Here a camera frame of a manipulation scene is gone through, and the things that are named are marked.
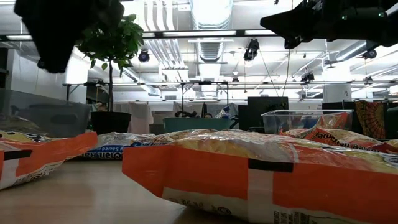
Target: black flower pot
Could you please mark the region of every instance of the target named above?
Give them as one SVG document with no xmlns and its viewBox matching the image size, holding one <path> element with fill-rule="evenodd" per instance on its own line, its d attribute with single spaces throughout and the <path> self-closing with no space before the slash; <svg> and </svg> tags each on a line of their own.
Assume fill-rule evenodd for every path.
<svg viewBox="0 0 398 224">
<path fill-rule="evenodd" d="M 131 114 L 122 112 L 92 112 L 91 123 L 97 134 L 111 132 L 126 133 L 129 129 Z"/>
</svg>

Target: plastic bag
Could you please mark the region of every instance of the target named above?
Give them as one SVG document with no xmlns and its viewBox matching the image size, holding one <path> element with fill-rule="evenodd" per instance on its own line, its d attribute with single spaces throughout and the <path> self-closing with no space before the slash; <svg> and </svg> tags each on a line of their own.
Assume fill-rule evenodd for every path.
<svg viewBox="0 0 398 224">
<path fill-rule="evenodd" d="M 218 115 L 215 116 L 215 118 L 225 118 L 225 119 L 228 119 L 228 118 L 232 117 L 232 116 L 230 115 L 230 113 L 229 113 L 229 110 L 230 110 L 229 106 L 225 106 L 225 107 L 221 110 L 221 112 L 219 112 Z"/>
<path fill-rule="evenodd" d="M 221 131 L 126 148 L 123 173 L 154 195 L 253 223 L 392 223 L 398 157 Z"/>
<path fill-rule="evenodd" d="M 176 139 L 189 137 L 201 133 L 212 132 L 209 129 L 196 129 L 160 134 L 131 134 L 108 133 L 98 136 L 98 143 L 94 149 L 84 153 L 80 158 L 85 159 L 122 159 L 125 147 L 159 146 L 168 144 Z"/>
<path fill-rule="evenodd" d="M 0 114 L 0 129 L 3 131 L 22 132 L 30 134 L 47 135 L 35 123 L 18 116 L 5 116 Z"/>
<path fill-rule="evenodd" d="M 145 139 L 154 137 L 154 134 L 108 133 L 98 136 L 98 143 L 94 149 L 82 154 L 80 158 L 88 159 L 122 159 L 123 148 L 139 146 Z"/>
<path fill-rule="evenodd" d="M 308 130 L 295 129 L 282 134 L 330 146 L 398 154 L 398 141 L 396 140 L 381 143 L 376 139 L 347 130 L 314 127 Z"/>
<path fill-rule="evenodd" d="M 39 142 L 14 133 L 0 138 L 0 189 L 23 184 L 48 175 L 65 160 L 79 156 L 97 143 L 96 133 L 75 138 L 41 139 Z"/>
</svg>

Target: cable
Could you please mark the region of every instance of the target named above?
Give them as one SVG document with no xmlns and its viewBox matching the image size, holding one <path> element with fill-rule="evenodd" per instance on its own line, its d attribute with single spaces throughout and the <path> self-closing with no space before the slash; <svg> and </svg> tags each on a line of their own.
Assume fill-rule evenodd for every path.
<svg viewBox="0 0 398 224">
<path fill-rule="evenodd" d="M 287 83 L 287 79 L 289 78 L 289 65 L 290 65 L 290 49 L 289 49 L 289 56 L 287 56 L 286 80 L 285 80 L 284 91 L 282 93 L 282 97 L 284 97 L 284 95 L 285 95 L 286 83 Z"/>
<path fill-rule="evenodd" d="M 267 67 L 267 65 L 266 65 L 266 61 L 264 60 L 264 57 L 262 56 L 262 52 L 261 52 L 261 51 L 260 51 L 260 55 L 261 55 L 261 58 L 262 58 L 262 62 L 263 62 L 263 64 L 264 64 L 264 66 L 266 67 L 266 70 L 267 70 L 267 74 L 268 74 L 268 76 L 269 76 L 269 79 L 271 79 L 271 83 L 272 83 L 272 86 L 274 87 L 274 90 L 275 90 L 275 92 L 276 92 L 276 95 L 279 97 L 278 91 L 276 90 L 276 87 L 275 87 L 275 85 L 274 85 L 274 81 L 272 80 L 271 74 L 270 74 L 269 71 L 268 71 L 268 67 Z"/>
</svg>

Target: teal bin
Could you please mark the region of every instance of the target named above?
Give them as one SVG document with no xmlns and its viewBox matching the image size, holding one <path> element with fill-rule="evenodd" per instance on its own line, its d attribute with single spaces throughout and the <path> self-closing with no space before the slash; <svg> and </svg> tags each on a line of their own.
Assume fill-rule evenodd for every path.
<svg viewBox="0 0 398 224">
<path fill-rule="evenodd" d="M 184 131 L 189 129 L 215 129 L 224 130 L 231 126 L 230 119 L 221 118 L 165 118 L 163 119 L 164 131 Z"/>
</svg>

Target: green leaves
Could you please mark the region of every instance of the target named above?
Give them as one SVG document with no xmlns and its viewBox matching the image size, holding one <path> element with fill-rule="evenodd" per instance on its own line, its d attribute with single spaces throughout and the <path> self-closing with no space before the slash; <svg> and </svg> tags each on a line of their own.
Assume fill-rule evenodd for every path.
<svg viewBox="0 0 398 224">
<path fill-rule="evenodd" d="M 137 19 L 137 15 L 131 14 L 126 16 L 126 22 L 134 22 Z"/>
<path fill-rule="evenodd" d="M 95 66 L 95 62 L 96 62 L 97 60 L 95 60 L 95 59 L 93 59 L 92 61 L 91 61 L 91 66 L 90 66 L 90 68 L 94 68 L 94 66 Z"/>
<path fill-rule="evenodd" d="M 100 22 L 86 29 L 82 39 L 77 43 L 78 49 L 91 60 L 91 68 L 96 60 L 102 62 L 116 62 L 119 68 L 128 68 L 128 60 L 134 58 L 140 46 L 144 45 L 143 29 L 135 24 L 135 14 L 124 17 L 116 29 L 110 30 Z M 103 70 L 108 64 L 102 64 Z"/>
<path fill-rule="evenodd" d="M 105 62 L 104 64 L 102 64 L 102 66 L 101 66 L 101 68 L 102 68 L 102 70 L 106 70 L 106 68 L 108 67 L 108 64 Z"/>
</svg>

